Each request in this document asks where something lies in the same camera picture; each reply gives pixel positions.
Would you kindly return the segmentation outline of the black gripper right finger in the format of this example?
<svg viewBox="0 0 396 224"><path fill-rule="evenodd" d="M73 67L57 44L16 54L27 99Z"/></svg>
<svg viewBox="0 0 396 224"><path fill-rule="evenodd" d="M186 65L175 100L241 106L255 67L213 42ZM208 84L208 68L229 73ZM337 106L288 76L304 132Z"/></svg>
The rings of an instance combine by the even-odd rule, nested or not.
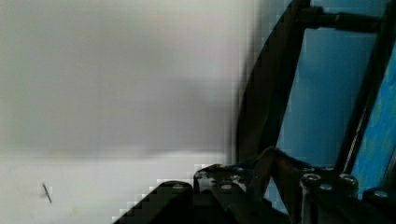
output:
<svg viewBox="0 0 396 224"><path fill-rule="evenodd" d="M358 180L330 169L310 169L300 179L299 224L395 224L372 203L358 198Z"/></svg>

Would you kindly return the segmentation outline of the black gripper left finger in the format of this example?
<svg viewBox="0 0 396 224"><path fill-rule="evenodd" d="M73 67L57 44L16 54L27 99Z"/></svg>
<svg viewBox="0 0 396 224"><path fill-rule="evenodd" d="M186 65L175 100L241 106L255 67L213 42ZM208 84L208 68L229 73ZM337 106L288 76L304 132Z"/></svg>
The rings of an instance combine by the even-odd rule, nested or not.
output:
<svg viewBox="0 0 396 224"><path fill-rule="evenodd" d="M197 171L193 183L166 181L113 224L292 224L260 197L247 195L251 170L214 164Z"/></svg>

